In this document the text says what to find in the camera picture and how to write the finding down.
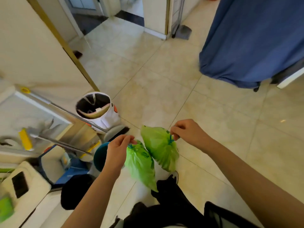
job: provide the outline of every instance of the blue curtain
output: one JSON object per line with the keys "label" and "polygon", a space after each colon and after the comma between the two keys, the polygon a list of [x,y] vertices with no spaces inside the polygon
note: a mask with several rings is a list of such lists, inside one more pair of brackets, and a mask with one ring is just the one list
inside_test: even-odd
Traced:
{"label": "blue curtain", "polygon": [[304,0],[220,0],[200,71],[240,88],[304,58]]}

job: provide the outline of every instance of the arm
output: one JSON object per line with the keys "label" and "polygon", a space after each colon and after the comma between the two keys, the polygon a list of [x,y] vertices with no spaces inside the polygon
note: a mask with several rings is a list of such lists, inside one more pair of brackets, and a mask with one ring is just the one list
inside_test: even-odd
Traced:
{"label": "arm", "polygon": [[129,143],[136,144],[133,136],[120,135],[109,143],[102,172],[61,228],[100,228]]}
{"label": "arm", "polygon": [[303,203],[208,136],[192,119],[178,121],[171,134],[211,157],[264,227],[303,227]]}

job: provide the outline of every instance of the hand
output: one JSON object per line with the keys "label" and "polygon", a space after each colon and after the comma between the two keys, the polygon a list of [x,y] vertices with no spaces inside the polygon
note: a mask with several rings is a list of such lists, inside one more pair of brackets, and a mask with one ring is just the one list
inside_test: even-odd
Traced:
{"label": "hand", "polygon": [[115,138],[108,145],[104,169],[110,171],[116,178],[119,177],[121,168],[126,161],[129,143],[137,144],[134,136],[123,134]]}
{"label": "hand", "polygon": [[171,127],[170,134],[174,141],[182,138],[185,142],[195,146],[204,153],[210,150],[210,145],[215,142],[202,128],[193,120],[180,120]]}

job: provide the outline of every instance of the trash bag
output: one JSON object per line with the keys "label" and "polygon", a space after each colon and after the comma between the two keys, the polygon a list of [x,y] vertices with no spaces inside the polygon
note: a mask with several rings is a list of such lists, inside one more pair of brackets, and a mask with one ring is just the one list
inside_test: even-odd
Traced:
{"label": "trash bag", "polygon": [[175,171],[179,153],[170,132],[162,127],[142,126],[140,134],[152,158],[164,170],[168,172]]}
{"label": "trash bag", "polygon": [[158,192],[154,160],[141,141],[137,140],[136,145],[128,145],[125,166],[129,169],[133,178],[139,179],[146,187]]}

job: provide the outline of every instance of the black pants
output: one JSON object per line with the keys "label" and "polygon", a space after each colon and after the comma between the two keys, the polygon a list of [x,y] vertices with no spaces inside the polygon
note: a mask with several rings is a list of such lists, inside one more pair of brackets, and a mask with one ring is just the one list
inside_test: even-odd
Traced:
{"label": "black pants", "polygon": [[160,204],[150,207],[135,204],[131,214],[124,219],[124,228],[162,228],[176,224],[188,228],[204,226],[204,216],[188,201],[172,176],[157,181],[157,189],[159,192],[151,191],[151,194]]}

